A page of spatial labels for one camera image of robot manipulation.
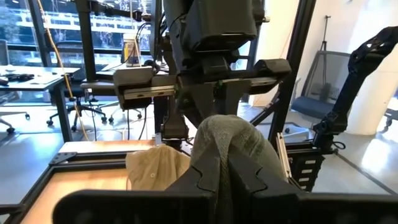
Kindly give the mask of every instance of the yellow cable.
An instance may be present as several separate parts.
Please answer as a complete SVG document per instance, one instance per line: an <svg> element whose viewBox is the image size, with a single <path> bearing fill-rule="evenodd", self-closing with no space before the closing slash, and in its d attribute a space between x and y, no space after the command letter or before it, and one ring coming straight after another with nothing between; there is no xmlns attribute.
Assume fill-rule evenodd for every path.
<svg viewBox="0 0 398 224"><path fill-rule="evenodd" d="M73 98L73 93L72 93L72 89L70 88L69 79L68 79L67 74L65 73L65 69L63 68L63 63L62 63L62 61L61 61L61 56L60 56L60 54L59 54L59 51L58 51L57 47L55 46L55 43L54 43L54 41L53 41L53 39L52 39L52 36L51 36L51 33L50 33L49 23L48 23L47 18L46 18L46 16L45 16L44 9L43 9L43 5L42 5L42 3L41 3L40 0L37 0L37 3L39 4L40 11L41 11L41 13L42 13L42 15L43 15L43 17L44 17L44 24L45 24L45 26L46 26L45 29L47 30L47 35L48 35L48 37L49 37L49 39L50 39L51 46L54 48L55 54L57 55L57 59L58 59L58 61L60 62L60 66L61 66L61 69L62 69L63 77L65 78L65 83L66 83L66 86L67 86L67 89L68 89L68 92L69 92L69 97L70 97L70 98ZM87 136L87 133L86 133L86 130L85 130L85 127L84 127L84 125L83 125L83 121L82 121L81 118L80 118L80 114L79 114L79 112L78 112L77 105L76 105L75 102L73 102L73 105L74 105L75 110L76 110L76 115L77 115L78 118L79 118L80 126L81 126L81 129L82 129L83 134L84 134L84 136L85 136L85 139L86 139L86 141L89 141L88 136Z"/></svg>

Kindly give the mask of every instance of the white pillar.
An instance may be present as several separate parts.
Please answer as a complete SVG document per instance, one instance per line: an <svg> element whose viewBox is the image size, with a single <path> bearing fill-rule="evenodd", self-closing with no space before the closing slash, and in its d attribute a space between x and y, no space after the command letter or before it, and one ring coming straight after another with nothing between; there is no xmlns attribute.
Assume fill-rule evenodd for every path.
<svg viewBox="0 0 398 224"><path fill-rule="evenodd" d="M397 84L397 72L376 70L368 76L351 107L346 132L359 135L376 134L388 103L397 90Z"/></svg>
<svg viewBox="0 0 398 224"><path fill-rule="evenodd" d="M396 26L397 9L397 1L384 1L380 4L378 0L370 0L361 12L351 39L350 51L358 48L359 44L376 35L382 28ZM376 134L380 120L398 86L397 61L398 47L367 77L351 107L347 133Z"/></svg>

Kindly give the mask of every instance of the wooden table surface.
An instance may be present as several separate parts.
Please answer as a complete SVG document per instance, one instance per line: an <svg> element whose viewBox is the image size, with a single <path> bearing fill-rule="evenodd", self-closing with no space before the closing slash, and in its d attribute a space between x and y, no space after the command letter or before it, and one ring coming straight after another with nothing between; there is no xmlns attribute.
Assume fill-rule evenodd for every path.
<svg viewBox="0 0 398 224"><path fill-rule="evenodd" d="M56 173L23 219L23 224L51 224L58 201L77 190L126 190L127 170L89 170Z"/></svg>
<svg viewBox="0 0 398 224"><path fill-rule="evenodd" d="M80 141L66 142L59 152L126 152L148 150L153 146L155 146L154 140Z"/></svg>

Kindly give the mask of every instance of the tree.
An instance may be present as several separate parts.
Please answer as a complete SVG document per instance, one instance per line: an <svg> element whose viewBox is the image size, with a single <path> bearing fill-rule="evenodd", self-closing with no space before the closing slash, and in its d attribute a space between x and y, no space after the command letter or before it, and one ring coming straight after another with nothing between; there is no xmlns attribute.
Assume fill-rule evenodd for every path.
<svg viewBox="0 0 398 224"><path fill-rule="evenodd" d="M20 43L19 26L16 25L18 15L15 15L6 5L5 0L0 0L0 38L9 43ZM25 65L26 60L20 51L9 52L10 63L13 65Z"/></svg>

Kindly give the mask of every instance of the office chair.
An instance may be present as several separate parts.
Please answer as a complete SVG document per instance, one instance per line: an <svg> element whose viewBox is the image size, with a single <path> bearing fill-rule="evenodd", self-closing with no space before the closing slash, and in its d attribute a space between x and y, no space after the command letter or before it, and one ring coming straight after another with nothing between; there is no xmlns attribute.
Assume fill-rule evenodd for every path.
<svg viewBox="0 0 398 224"><path fill-rule="evenodd" d="M76 98L69 100L70 101L76 100L76 105L78 109L78 111L76 111L75 120L73 122L73 125L71 126L71 130L76 131L78 114L81 116L81 112L83 110L92 111L94 113L103 115L101 119L103 122L106 122L106 115L104 112L81 104L81 99L85 97L85 91L82 88L80 88L80 85L83 82L83 80L86 79L86 70L85 70L84 57L83 57L83 45L81 41L63 41L56 43L55 46L60 51L60 56L64 67L80 68L71 77L69 77L72 94ZM69 92L66 87L64 92L66 96L69 96ZM74 106L71 106L67 109L68 112L71 112L73 110L75 110ZM52 115L50 119L47 121L47 124L49 126L53 125L52 118L56 116L58 116L58 113Z"/></svg>
<svg viewBox="0 0 398 224"><path fill-rule="evenodd" d="M9 65L9 54L7 41L0 39L0 65ZM20 91L0 91L0 105L5 105L8 102L16 101L21 98ZM0 112L0 116L12 115L12 114L25 114L26 119L30 119L30 115L27 112L23 111L2 111ZM14 133L15 129L12 127L10 123L0 118L0 123L8 126L7 133Z"/></svg>
<svg viewBox="0 0 398 224"><path fill-rule="evenodd" d="M304 120L318 123L329 113L340 94L340 89L348 76L349 54L318 51L313 60L300 97L293 100L291 110L299 112ZM308 128L289 125L284 137L312 138Z"/></svg>

